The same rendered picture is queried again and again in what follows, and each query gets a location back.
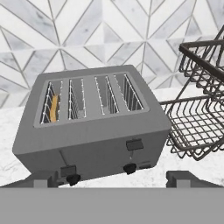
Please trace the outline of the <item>grey four-slot toaster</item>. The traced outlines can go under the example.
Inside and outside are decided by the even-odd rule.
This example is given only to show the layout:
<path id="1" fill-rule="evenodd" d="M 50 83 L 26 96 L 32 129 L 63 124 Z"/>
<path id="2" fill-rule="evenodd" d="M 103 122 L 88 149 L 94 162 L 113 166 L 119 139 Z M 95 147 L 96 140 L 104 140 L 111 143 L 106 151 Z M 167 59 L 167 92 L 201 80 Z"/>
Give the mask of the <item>grey four-slot toaster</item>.
<path id="1" fill-rule="evenodd" d="M 57 121 L 50 121 L 53 96 Z M 171 123 L 143 77 L 132 65 L 43 73 L 35 80 L 12 152 L 30 172 L 58 173 L 76 166 L 80 181 L 154 167 Z M 141 139 L 141 150 L 126 142 Z"/>

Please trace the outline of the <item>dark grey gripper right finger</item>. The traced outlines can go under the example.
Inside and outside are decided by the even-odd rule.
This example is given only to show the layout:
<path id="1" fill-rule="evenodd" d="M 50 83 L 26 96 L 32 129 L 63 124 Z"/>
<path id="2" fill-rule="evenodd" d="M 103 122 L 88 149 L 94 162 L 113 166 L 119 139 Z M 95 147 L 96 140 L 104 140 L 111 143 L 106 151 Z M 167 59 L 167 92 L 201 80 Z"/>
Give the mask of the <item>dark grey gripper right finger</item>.
<path id="1" fill-rule="evenodd" d="M 189 171 L 168 171 L 166 173 L 166 187 L 174 188 L 221 188 L 221 185 L 199 179 Z"/>

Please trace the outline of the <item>dark grey toaster lever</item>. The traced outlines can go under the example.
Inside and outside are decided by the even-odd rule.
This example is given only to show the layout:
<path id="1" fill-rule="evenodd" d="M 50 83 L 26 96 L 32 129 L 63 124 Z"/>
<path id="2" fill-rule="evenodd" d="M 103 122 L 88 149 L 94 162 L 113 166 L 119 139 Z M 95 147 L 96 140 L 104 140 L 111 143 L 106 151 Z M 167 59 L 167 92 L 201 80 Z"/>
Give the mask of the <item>dark grey toaster lever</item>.
<path id="1" fill-rule="evenodd" d="M 74 175 L 76 173 L 75 165 L 68 165 L 60 168 L 60 176 L 62 178 Z"/>
<path id="2" fill-rule="evenodd" d="M 141 139 L 131 139 L 126 142 L 126 147 L 128 151 L 141 150 L 144 145 Z"/>

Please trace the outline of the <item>black toaster knob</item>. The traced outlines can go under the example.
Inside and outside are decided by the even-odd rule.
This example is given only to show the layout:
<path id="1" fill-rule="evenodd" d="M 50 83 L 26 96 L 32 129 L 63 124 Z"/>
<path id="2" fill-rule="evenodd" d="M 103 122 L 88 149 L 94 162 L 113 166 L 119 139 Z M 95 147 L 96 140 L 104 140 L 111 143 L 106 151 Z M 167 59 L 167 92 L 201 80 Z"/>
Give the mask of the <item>black toaster knob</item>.
<path id="1" fill-rule="evenodd" d="M 66 181 L 70 186 L 75 186 L 81 180 L 81 176 L 79 174 L 68 175 L 66 177 Z"/>
<path id="2" fill-rule="evenodd" d="M 125 172 L 127 175 L 130 175 L 130 174 L 134 173 L 134 172 L 137 170 L 137 165 L 134 164 L 134 163 L 126 164 L 126 165 L 123 167 L 123 170 L 124 170 L 124 172 Z"/>

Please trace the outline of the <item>slice of toasted bread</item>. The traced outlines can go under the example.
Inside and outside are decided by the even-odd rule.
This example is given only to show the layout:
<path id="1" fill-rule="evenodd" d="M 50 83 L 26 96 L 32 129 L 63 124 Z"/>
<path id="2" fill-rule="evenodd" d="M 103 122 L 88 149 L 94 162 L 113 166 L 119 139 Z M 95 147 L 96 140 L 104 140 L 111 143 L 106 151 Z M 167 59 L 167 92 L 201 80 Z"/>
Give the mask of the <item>slice of toasted bread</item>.
<path id="1" fill-rule="evenodd" d="M 58 103 L 59 103 L 59 97 L 57 95 L 54 95 L 52 97 L 52 106 L 50 109 L 50 121 L 52 123 L 55 123 L 57 121 Z"/>

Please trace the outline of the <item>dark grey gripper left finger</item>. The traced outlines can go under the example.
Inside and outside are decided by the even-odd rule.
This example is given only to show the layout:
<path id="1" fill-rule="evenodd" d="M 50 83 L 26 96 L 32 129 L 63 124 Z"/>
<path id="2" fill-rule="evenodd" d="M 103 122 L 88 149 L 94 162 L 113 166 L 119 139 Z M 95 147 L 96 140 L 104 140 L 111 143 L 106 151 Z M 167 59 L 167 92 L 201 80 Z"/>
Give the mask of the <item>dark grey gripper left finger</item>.
<path id="1" fill-rule="evenodd" d="M 56 171 L 37 171 L 25 179 L 9 183 L 5 188 L 57 188 L 58 173 Z"/>

